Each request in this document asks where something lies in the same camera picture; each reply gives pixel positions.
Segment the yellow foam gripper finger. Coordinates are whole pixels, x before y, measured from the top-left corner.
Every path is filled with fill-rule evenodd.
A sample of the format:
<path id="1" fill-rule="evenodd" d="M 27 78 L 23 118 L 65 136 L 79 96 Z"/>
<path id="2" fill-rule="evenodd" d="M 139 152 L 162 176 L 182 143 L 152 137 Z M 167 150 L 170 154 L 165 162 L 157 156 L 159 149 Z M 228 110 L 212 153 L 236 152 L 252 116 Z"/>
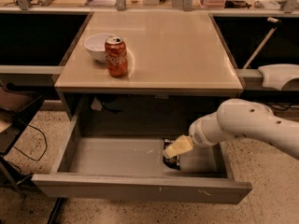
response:
<path id="1" fill-rule="evenodd" d="M 187 135 L 181 135 L 174 143 L 170 144 L 163 152 L 167 159 L 189 152 L 193 149 L 192 139 Z"/>

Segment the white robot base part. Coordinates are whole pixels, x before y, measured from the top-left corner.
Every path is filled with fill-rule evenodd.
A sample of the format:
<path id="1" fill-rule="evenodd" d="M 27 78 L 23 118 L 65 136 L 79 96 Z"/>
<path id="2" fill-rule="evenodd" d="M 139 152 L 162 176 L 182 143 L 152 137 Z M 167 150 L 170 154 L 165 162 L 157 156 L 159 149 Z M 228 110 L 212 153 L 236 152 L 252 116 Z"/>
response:
<path id="1" fill-rule="evenodd" d="M 260 66 L 258 71 L 263 76 L 262 86 L 281 91 L 290 81 L 299 78 L 299 65 L 297 64 L 269 64 Z"/>

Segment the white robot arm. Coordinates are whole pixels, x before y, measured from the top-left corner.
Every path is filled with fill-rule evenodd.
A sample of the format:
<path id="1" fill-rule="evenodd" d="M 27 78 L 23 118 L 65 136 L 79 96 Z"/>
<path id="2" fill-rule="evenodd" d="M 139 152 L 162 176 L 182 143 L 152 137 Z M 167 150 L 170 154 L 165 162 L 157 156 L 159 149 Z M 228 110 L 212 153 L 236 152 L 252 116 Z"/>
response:
<path id="1" fill-rule="evenodd" d="M 266 105 L 242 99 L 229 99 L 216 112 L 194 121 L 188 135 L 178 137 L 164 156 L 169 159 L 194 147 L 212 147 L 236 138 L 265 142 L 299 159 L 299 123 L 277 117 Z"/>

